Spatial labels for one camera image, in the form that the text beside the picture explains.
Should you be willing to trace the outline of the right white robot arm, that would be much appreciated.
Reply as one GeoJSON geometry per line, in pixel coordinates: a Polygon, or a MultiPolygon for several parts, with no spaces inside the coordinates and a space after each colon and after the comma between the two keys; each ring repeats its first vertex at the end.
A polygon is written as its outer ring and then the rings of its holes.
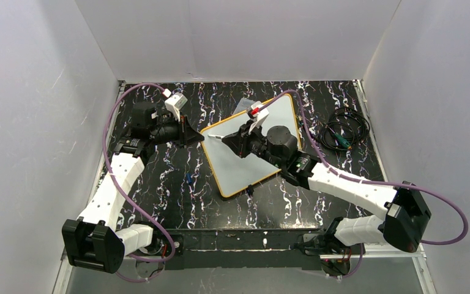
{"type": "Polygon", "coordinates": [[[235,155],[249,154],[279,168],[280,176],[293,186],[330,194],[370,212],[354,219],[337,217],[314,234],[307,234],[295,245],[306,255],[343,253],[362,243],[390,244],[408,253],[416,252],[431,213],[420,192],[412,188],[350,181],[349,173],[330,170],[319,158],[301,151],[297,138],[285,126],[271,127],[266,135],[251,130],[250,123],[221,141],[235,155]]]}

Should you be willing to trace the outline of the white whiteboard marker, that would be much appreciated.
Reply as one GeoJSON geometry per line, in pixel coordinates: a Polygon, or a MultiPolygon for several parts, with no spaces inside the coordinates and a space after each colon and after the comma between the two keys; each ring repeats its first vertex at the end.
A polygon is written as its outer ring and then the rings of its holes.
{"type": "Polygon", "coordinates": [[[208,137],[221,140],[224,136],[222,136],[222,135],[209,134],[208,137]]]}

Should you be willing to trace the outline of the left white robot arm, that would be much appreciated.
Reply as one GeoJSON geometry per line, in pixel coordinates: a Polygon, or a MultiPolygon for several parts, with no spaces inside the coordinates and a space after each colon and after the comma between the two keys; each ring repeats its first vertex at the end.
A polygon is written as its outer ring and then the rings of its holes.
{"type": "Polygon", "coordinates": [[[125,256],[152,243],[154,228],[147,223],[117,230],[117,220],[130,192],[158,145],[174,143],[180,148],[204,137],[192,128],[183,104],[174,97],[159,110],[151,102],[134,105],[132,121],[113,149],[111,169],[91,202],[77,219],[67,219],[62,237],[72,266],[115,273],[125,256]]]}

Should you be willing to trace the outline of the yellow framed whiteboard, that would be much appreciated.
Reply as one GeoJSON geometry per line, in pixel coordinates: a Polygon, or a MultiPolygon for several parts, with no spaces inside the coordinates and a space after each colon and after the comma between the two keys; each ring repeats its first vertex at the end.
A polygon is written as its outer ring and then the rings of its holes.
{"type": "MultiPolygon", "coordinates": [[[[300,139],[293,98],[293,95],[285,94],[266,108],[269,116],[261,125],[263,135],[273,126],[286,126],[300,139]]],[[[225,136],[235,133],[249,119],[247,112],[243,111],[200,131],[204,136],[201,145],[217,184],[218,194],[223,198],[230,198],[246,190],[249,185],[255,185],[280,171],[253,154],[240,158],[221,140],[208,137],[209,134],[225,136]]]]}

